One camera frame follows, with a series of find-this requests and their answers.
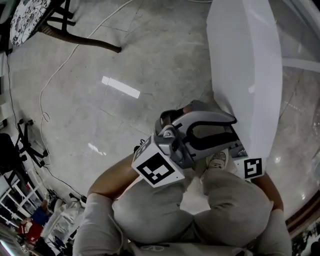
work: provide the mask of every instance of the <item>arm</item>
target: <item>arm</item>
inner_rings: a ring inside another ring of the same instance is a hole
[[[117,199],[139,177],[131,167],[134,155],[131,154],[102,173],[90,187],[88,196],[100,194],[111,200]]]
[[[284,203],[282,202],[280,193],[267,173],[261,177],[252,179],[251,182],[257,185],[270,201],[273,201],[272,210],[280,209],[284,211]]]
[[[90,187],[72,255],[105,256],[121,251],[124,238],[114,221],[112,204],[139,177],[132,161],[133,154],[107,169]]]
[[[21,223],[21,225],[26,225],[27,224],[27,222],[31,222],[32,221],[32,218],[26,218],[26,219],[24,219],[24,220],[22,220],[20,223]]]
[[[268,224],[255,241],[254,251],[267,256],[290,256],[292,245],[284,217],[284,203],[275,184],[266,173],[251,180],[273,201]]]

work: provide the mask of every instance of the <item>red object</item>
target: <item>red object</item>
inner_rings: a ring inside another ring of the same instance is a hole
[[[34,244],[40,237],[42,230],[44,229],[43,226],[31,221],[32,226],[29,228],[29,232],[25,233],[25,226],[20,223],[18,234],[24,234],[27,241],[31,244]]]

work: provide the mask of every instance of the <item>black stand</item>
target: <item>black stand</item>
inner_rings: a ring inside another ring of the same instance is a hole
[[[12,181],[16,175],[20,180],[21,190],[27,193],[27,183],[29,183],[33,188],[35,187],[23,164],[23,161],[26,161],[27,157],[25,155],[20,156],[19,149],[17,149],[18,147],[15,147],[8,134],[0,133],[0,142],[0,174],[3,175],[12,191],[14,191]],[[11,171],[12,173],[10,176],[6,177],[5,174]],[[41,200],[43,200],[38,191],[35,191],[35,193]]]
[[[34,124],[34,122],[32,120],[29,120],[24,125],[24,134],[23,134],[23,132],[21,130],[21,127],[20,127],[20,125],[22,125],[23,123],[24,123],[24,120],[21,119],[17,124],[18,125],[19,136],[18,136],[18,140],[16,141],[15,148],[18,150],[18,152],[20,154],[22,154],[23,152],[27,152],[29,154],[29,156],[32,158],[32,160],[36,163],[36,165],[41,168],[41,167],[43,167],[45,165],[45,162],[42,161],[42,160],[39,161],[38,158],[43,159],[43,158],[47,157],[48,156],[48,152],[45,150],[45,151],[43,151],[42,154],[40,154],[39,152],[35,151],[31,147],[31,144],[30,144],[29,139],[28,139],[28,126],[32,126]],[[21,140],[21,143],[23,145],[23,147],[21,149],[19,149],[19,146],[18,146],[19,140]]]

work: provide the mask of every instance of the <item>chair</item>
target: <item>chair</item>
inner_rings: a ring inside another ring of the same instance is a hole
[[[121,47],[110,43],[76,36],[67,32],[67,25],[74,26],[71,21],[74,14],[69,12],[70,0],[21,0],[11,21],[10,40],[12,44],[21,46],[35,33],[41,32],[48,36],[79,45],[102,47],[116,53],[121,52]],[[52,17],[58,13],[63,18]],[[62,23],[61,29],[48,24],[48,21]]]
[[[31,147],[31,143],[29,142],[29,138],[28,138],[28,126],[32,126],[34,124],[34,122],[32,120],[29,120],[24,125],[24,134],[23,134],[23,132],[21,130],[21,125],[23,123],[24,123],[23,119],[21,119],[17,123],[19,136],[18,136],[18,140],[16,141],[16,144],[15,144],[15,149],[19,152],[19,154],[22,154],[23,152],[27,152],[28,155],[32,158],[32,160],[36,163],[36,165],[41,168],[41,167],[43,167],[45,165],[45,162],[43,160],[39,161],[38,159],[43,159],[43,158],[47,157],[48,156],[48,152],[45,150],[45,151],[43,151],[42,154],[40,154],[39,152],[35,151]],[[23,147],[21,149],[19,149],[19,146],[18,146],[19,140],[21,141],[21,143],[23,145]]]
[[[41,168],[45,165],[43,159],[46,156],[48,156],[48,152],[45,150],[43,154],[38,153],[35,151],[28,140],[28,126],[33,125],[33,121],[28,121],[24,126],[24,134],[21,130],[21,124],[23,124],[24,121],[21,119],[19,123],[17,124],[17,128],[19,131],[18,139],[16,144],[14,145],[11,137],[6,133],[0,133],[0,174],[4,176],[6,182],[8,185],[12,188],[12,181],[15,177],[15,175],[18,177],[18,179],[21,181],[21,189],[24,190],[24,187],[27,185],[27,183],[30,183],[30,185],[34,188],[34,184],[30,180],[29,175],[26,172],[26,169],[24,167],[23,162],[27,160],[27,157],[25,155],[20,156],[20,154],[27,152],[29,156],[32,158],[32,160]],[[18,142],[21,141],[23,147],[19,149]],[[13,171],[9,178],[7,178],[4,174],[9,173]],[[42,200],[42,196],[36,191],[35,192],[37,196]]]

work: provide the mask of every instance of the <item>marble floor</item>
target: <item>marble floor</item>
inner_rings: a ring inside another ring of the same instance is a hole
[[[70,32],[87,36],[126,0],[72,0],[77,21]],[[211,67],[206,35],[209,4],[186,0],[133,0],[107,20],[94,39],[121,45],[119,54],[79,46],[42,96],[50,123],[42,124],[51,156],[51,172],[86,194],[108,167],[132,153],[151,133],[159,114],[193,99],[212,102]],[[31,136],[40,139],[39,95],[74,45],[37,33],[10,55],[13,105],[17,119],[34,120]],[[139,99],[106,86],[103,76],[140,91]],[[8,77],[4,89],[8,93]],[[267,162],[291,216],[318,189],[311,161],[319,148],[313,118],[320,96],[320,76],[283,69],[278,131]],[[14,117],[8,130],[15,136]],[[71,190],[39,170],[45,183],[62,197]],[[184,197],[184,206],[206,209],[198,179]]]

